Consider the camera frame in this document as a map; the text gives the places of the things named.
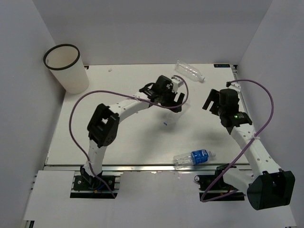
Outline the clear bottle with blue-white cap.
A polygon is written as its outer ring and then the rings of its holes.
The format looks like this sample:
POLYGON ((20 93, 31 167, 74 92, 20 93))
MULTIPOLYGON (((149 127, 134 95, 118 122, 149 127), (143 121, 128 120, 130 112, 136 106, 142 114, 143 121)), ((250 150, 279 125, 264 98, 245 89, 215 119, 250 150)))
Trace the clear bottle with blue-white cap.
POLYGON ((182 115, 184 115, 190 108, 190 104, 189 103, 185 103, 182 107, 181 107, 181 111, 178 113, 174 113, 169 111, 166 114, 165 119, 163 120, 163 124, 165 126, 173 126, 174 124, 176 124, 179 119, 181 118, 182 115))

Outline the blue label Pocari Sweat bottle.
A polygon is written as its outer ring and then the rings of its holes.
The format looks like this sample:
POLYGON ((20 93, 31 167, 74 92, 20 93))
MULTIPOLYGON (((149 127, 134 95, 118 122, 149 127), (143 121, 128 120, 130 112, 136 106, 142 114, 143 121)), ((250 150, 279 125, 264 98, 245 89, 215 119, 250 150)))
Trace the blue label Pocari Sweat bottle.
POLYGON ((215 156, 215 152, 202 149, 174 156, 173 162, 175 169, 182 169, 203 164, 212 160, 215 156))

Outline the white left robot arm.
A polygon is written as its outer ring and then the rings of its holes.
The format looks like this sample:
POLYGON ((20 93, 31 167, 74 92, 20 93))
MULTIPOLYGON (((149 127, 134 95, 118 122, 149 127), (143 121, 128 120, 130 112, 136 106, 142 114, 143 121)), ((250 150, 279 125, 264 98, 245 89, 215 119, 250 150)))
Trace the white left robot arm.
POLYGON ((188 99, 189 94, 180 93, 178 89, 185 84, 180 76, 168 78, 159 76, 155 83, 148 83, 132 96, 116 104, 97 106, 87 127, 89 137, 88 161, 84 165, 87 175, 84 184, 91 190, 100 185, 102 163, 107 146, 115 140, 119 123, 151 106, 161 107, 174 113, 182 111, 182 106, 188 99))

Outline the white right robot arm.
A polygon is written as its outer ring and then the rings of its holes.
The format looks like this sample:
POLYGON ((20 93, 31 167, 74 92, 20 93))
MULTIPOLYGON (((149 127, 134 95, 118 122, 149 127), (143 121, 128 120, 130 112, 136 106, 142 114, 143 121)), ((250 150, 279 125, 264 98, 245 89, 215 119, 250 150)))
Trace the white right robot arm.
POLYGON ((211 89, 203 109, 217 115, 229 135, 241 148, 251 166, 253 176, 248 176, 236 168, 234 162, 217 167, 214 185, 219 189, 232 186, 244 193, 255 210, 275 208, 290 204, 295 185, 295 176, 284 171, 271 157, 258 138, 247 113, 239 110, 238 92, 234 89, 211 89))

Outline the white bin with black rim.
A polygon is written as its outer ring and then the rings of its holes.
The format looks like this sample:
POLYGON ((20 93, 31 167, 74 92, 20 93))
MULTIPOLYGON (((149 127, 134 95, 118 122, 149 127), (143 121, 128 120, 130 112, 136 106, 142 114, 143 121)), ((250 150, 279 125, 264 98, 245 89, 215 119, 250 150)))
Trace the white bin with black rim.
POLYGON ((81 54, 75 45, 60 44, 49 49, 43 63, 70 94, 80 94, 89 87, 81 54))

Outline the clear bottle at table back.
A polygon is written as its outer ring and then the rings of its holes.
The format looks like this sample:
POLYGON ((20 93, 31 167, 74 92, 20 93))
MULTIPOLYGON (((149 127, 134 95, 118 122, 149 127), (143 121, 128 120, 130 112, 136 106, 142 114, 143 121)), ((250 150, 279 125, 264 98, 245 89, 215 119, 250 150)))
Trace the clear bottle at table back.
POLYGON ((205 80, 205 77, 197 68, 182 61, 177 61, 174 70, 194 82, 203 83, 205 80))

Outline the blue sticker on table corner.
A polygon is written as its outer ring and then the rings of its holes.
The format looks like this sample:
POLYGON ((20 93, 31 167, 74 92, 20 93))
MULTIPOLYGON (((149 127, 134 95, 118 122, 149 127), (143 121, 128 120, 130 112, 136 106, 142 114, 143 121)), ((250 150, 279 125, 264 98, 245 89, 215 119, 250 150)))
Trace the blue sticker on table corner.
POLYGON ((230 64, 214 64, 215 68, 230 68, 230 64))

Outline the aluminium table front rail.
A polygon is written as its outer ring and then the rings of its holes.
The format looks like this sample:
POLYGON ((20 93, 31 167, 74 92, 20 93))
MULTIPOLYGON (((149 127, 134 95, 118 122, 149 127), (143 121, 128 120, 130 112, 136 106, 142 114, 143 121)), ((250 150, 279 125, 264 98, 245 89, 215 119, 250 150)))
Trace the aluminium table front rail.
MULTIPOLYGON (((198 166, 175 169, 174 165, 103 165, 104 172, 125 172, 125 171, 215 171, 222 164, 203 164, 198 166)), ((80 171, 79 165, 45 165, 44 171, 80 171)))

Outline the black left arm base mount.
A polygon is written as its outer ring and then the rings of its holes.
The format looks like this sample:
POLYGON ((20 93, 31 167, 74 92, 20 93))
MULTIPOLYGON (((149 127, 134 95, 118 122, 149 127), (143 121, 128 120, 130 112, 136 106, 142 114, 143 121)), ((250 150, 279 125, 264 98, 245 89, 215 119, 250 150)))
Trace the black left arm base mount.
MULTIPOLYGON (((120 188, 120 175, 102 175, 111 191, 117 196, 120 188)), ((81 175, 74 175, 70 198, 72 199, 114 199, 106 185, 97 180, 90 185, 81 175)))

